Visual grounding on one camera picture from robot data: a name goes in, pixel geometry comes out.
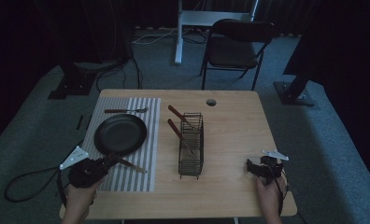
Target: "chair backrest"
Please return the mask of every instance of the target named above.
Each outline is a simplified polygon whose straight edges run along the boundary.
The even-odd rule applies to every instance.
[[[273,23],[267,21],[223,19],[213,24],[209,37],[214,34],[225,35],[237,41],[269,44],[273,37],[278,36],[278,30]]]

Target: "white tag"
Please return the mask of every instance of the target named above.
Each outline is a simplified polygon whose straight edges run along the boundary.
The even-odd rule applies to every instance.
[[[265,151],[265,150],[263,150],[263,153],[266,156],[270,156],[270,157],[273,157],[273,158],[281,159],[281,160],[284,160],[284,161],[288,161],[290,159],[290,158],[284,156],[283,154],[279,153],[277,149],[274,150],[274,151]]]
[[[75,163],[78,163],[80,161],[83,161],[84,159],[89,157],[89,153],[87,153],[85,150],[83,150],[81,147],[76,147],[74,151],[66,158],[66,160],[60,164],[60,170],[63,170],[65,168],[68,168],[72,166]]]

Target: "table leg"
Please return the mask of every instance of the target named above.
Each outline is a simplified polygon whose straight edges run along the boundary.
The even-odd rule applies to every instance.
[[[256,11],[257,11],[258,3],[259,3],[259,0],[255,0],[255,1],[253,1],[253,3],[252,3],[251,11],[250,11],[250,13],[249,13],[249,16],[250,16],[250,18],[251,18],[251,21],[254,21],[254,19],[255,19],[255,13],[256,13]]]
[[[182,0],[178,0],[178,36],[175,64],[182,62]]]

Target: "black chair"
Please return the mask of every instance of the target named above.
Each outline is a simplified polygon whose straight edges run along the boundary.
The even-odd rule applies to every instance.
[[[249,69],[257,67],[251,87],[253,91],[261,68],[263,51],[277,35],[274,24],[266,21],[216,21],[209,31],[200,69],[200,76],[203,75],[202,90],[206,85],[207,69],[243,71],[242,78]],[[262,46],[256,52],[252,43],[261,43]]]

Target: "gray carpet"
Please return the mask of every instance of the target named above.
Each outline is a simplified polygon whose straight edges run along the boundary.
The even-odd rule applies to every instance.
[[[143,31],[137,35],[165,32]],[[188,38],[202,40],[200,36]],[[289,156],[285,169],[298,210],[306,223],[370,224],[370,174],[368,174],[349,135],[327,99],[322,86],[306,86],[316,105],[282,105],[274,81],[291,82],[282,71],[298,38],[279,37],[267,48],[256,85],[278,150]],[[142,71],[143,89],[200,90],[198,76],[205,45],[185,42],[183,61],[174,65],[175,39],[165,38],[148,45],[133,45]],[[95,67],[94,64],[82,66]],[[243,79],[228,72],[209,71],[207,90],[249,90],[253,71]],[[0,137],[0,223],[59,223],[61,206],[55,182],[34,199],[10,203],[3,192],[14,176],[58,166],[81,141],[87,122],[78,126],[79,117],[88,120],[98,98],[93,86],[88,96],[68,96],[47,100],[63,73],[59,66],[42,77],[19,113]],[[135,64],[105,73],[99,89],[137,89]],[[13,188],[10,195],[22,197],[39,189],[52,172],[33,175]],[[301,216],[284,217],[284,223],[304,223]],[[242,224],[263,223],[261,218],[241,217]],[[128,223],[233,223],[225,219],[131,220]],[[120,223],[120,221],[87,221]]]

